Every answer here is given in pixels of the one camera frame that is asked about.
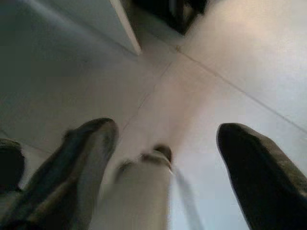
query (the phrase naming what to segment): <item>white wall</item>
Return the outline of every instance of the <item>white wall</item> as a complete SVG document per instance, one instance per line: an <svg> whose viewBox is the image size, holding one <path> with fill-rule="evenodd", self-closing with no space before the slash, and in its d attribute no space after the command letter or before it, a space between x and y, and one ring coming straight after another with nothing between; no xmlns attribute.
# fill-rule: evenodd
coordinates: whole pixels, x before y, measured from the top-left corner
<svg viewBox="0 0 307 230"><path fill-rule="evenodd" d="M48 2L54 3L73 18L103 33L131 52L141 53L120 0L49 0Z"/></svg>

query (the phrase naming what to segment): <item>tile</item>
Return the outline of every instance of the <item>tile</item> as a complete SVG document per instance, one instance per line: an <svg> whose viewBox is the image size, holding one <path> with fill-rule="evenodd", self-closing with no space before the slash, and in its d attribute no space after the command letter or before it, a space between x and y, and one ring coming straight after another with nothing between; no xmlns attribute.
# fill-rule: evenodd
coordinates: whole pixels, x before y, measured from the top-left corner
<svg viewBox="0 0 307 230"><path fill-rule="evenodd" d="M23 143L21 146L25 157L25 171L19 186L24 189L36 170L47 160L49 154Z"/></svg>
<svg viewBox="0 0 307 230"><path fill-rule="evenodd" d="M0 127L46 152L60 145L67 129L91 119L111 117L123 130L176 52L144 31L143 54L134 56L61 15L45 13L25 8L20 20L30 15L30 23L18 25L19 39L8 39L7 53L16 44L21 48L9 56L0 84Z"/></svg>
<svg viewBox="0 0 307 230"><path fill-rule="evenodd" d="M215 1L181 52L307 130L306 6Z"/></svg>
<svg viewBox="0 0 307 230"><path fill-rule="evenodd" d="M226 122L248 125L272 138L307 175L305 132L178 55L126 127L106 176L111 177L120 161L135 159L156 143L167 143L174 152L175 168L191 187L200 224L205 229L247 230L216 146L217 128ZM174 214L184 214L178 210L182 208L180 188L174 182L173 186L171 216L176 218ZM187 219L171 220L172 229L189 229L182 226L188 223Z"/></svg>

